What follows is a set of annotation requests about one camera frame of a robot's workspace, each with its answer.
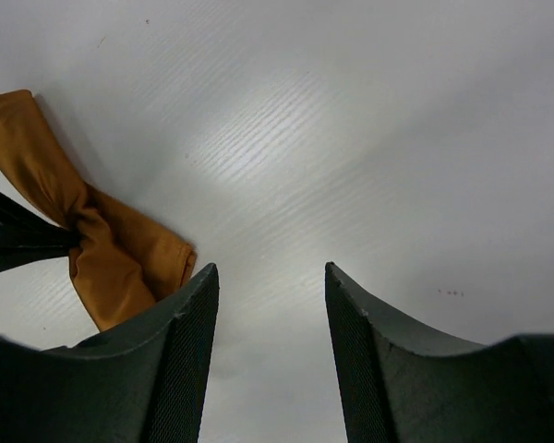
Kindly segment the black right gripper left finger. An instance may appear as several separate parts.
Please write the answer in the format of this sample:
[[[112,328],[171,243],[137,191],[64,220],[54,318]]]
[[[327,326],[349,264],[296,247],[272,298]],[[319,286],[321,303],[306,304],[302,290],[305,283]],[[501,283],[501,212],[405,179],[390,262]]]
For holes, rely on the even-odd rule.
[[[219,307],[217,267],[73,347],[0,337],[0,442],[195,442]]]

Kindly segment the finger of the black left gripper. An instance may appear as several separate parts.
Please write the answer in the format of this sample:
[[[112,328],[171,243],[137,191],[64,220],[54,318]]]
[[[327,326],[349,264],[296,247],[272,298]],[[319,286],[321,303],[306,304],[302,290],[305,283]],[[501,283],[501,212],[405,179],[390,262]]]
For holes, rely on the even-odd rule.
[[[79,234],[43,220],[0,192],[0,272],[65,257]]]

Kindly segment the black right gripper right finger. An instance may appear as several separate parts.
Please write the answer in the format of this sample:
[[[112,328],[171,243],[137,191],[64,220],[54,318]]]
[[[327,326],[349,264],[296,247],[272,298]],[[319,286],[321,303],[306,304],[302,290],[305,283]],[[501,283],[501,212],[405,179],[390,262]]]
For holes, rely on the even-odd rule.
[[[349,441],[554,442],[554,334],[463,340],[333,263],[325,303]]]

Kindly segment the orange cloth napkin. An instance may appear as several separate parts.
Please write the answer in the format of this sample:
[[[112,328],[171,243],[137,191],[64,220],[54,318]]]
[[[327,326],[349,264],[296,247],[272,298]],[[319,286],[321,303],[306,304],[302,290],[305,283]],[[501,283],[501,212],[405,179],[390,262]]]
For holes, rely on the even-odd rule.
[[[35,209],[79,233],[69,274],[98,330],[135,317],[190,279],[194,247],[88,184],[29,90],[0,94],[0,171]]]

